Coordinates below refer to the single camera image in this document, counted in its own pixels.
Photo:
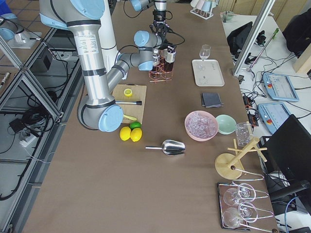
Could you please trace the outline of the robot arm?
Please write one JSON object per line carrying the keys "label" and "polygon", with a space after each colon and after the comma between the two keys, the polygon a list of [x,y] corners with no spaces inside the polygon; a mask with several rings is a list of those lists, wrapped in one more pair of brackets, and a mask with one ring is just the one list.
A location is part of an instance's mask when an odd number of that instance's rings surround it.
{"label": "robot arm", "polygon": [[116,104],[112,91],[131,67],[150,71],[153,68],[154,48],[168,44],[165,0],[133,0],[136,11],[154,6],[155,32],[138,31],[134,43],[137,53],[113,54],[112,67],[106,70],[101,42],[115,42],[111,15],[105,0],[41,0],[41,22],[47,26],[69,30],[74,35],[82,75],[88,95],[78,109],[81,124],[91,130],[115,131],[122,123],[123,110]]}
{"label": "robot arm", "polygon": [[167,26],[166,0],[130,0],[129,2],[131,3],[134,10],[137,12],[142,12],[151,7],[154,7],[153,10],[154,20],[153,23],[150,25],[150,29],[153,33],[159,33],[160,31],[164,30],[164,28]]}

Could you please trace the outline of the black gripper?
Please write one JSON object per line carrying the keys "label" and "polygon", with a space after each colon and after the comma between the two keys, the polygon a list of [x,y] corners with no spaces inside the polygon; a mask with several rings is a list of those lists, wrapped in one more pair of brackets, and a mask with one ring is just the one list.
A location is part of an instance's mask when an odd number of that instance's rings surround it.
{"label": "black gripper", "polygon": [[165,49],[175,49],[176,48],[176,44],[172,44],[172,43],[163,43],[159,46],[159,50],[165,50]]}
{"label": "black gripper", "polygon": [[166,10],[153,10],[153,24],[152,29],[154,31],[161,31],[166,28]]}

